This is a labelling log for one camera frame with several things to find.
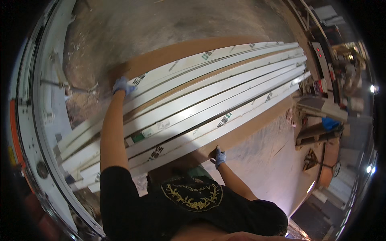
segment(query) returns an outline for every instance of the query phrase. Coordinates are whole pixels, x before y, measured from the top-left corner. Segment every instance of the concrete floor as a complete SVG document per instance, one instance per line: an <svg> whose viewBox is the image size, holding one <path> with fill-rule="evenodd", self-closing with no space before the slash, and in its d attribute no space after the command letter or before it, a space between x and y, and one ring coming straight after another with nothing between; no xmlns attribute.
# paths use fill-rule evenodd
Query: concrete floor
<svg viewBox="0 0 386 241"><path fill-rule="evenodd" d="M73 94L66 102L74 128L109 103L107 71L131 57L178 42L215 36L259 35L267 41L299 42L307 68L318 79L307 39L281 0L154 0L82 1L75 5L76 20L68 27L64 71L78 87L94 96ZM302 202L317 171L301 171L308 148L296 152L294 130L284 116L227 152L227 162L260 199L275 202L286 214ZM210 163L205 168L222 183ZM136 182L145 193L145 181Z"/></svg>

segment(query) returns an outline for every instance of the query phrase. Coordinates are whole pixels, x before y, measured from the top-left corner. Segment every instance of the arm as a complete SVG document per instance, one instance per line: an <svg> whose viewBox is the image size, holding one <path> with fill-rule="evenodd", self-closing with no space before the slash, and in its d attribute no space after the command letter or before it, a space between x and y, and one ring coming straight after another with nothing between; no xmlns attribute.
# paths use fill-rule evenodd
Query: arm
<svg viewBox="0 0 386 241"><path fill-rule="evenodd" d="M123 142L123 100L126 92L118 90L113 95L103 121L100 140L100 170L119 166L129 169L126 148Z"/></svg>
<svg viewBox="0 0 386 241"><path fill-rule="evenodd" d="M229 187L232 191L250 201L258 199L253 194L251 189L228 167L225 162L218 166L218 171L224 180L225 186Z"/></svg>
<svg viewBox="0 0 386 241"><path fill-rule="evenodd" d="M219 146L216 147L216 161L212 162L216 164L216 169L220 172L225 186L250 201L258 199L251 189L225 163L225 152L221 152Z"/></svg>

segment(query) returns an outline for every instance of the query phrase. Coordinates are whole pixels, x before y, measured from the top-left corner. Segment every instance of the hand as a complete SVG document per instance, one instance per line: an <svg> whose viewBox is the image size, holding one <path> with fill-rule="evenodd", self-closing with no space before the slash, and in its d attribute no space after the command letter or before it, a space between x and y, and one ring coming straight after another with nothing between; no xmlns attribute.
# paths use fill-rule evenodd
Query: hand
<svg viewBox="0 0 386 241"><path fill-rule="evenodd" d="M131 92L135 91L137 87L133 85L128 84L128 79L125 76L122 76L120 79L117 79L115 81L115 84L113 86L113 95L118 91L118 90L123 90L125 91L127 97Z"/></svg>
<svg viewBox="0 0 386 241"><path fill-rule="evenodd" d="M216 147L216 160L210 159L210 161L216 165L216 170L218 170L218 167L221 163L225 163L225 152L222 152L220 149L220 146Z"/></svg>

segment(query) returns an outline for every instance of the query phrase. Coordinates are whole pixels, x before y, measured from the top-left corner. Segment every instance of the ceiling light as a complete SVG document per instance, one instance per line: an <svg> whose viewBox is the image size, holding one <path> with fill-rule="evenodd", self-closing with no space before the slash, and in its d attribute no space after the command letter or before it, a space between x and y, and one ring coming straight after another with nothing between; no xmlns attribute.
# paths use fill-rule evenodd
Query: ceiling light
<svg viewBox="0 0 386 241"><path fill-rule="evenodd" d="M311 184L310 188L308 189L307 193L309 193L313 187L313 185L315 184L315 181Z"/></svg>

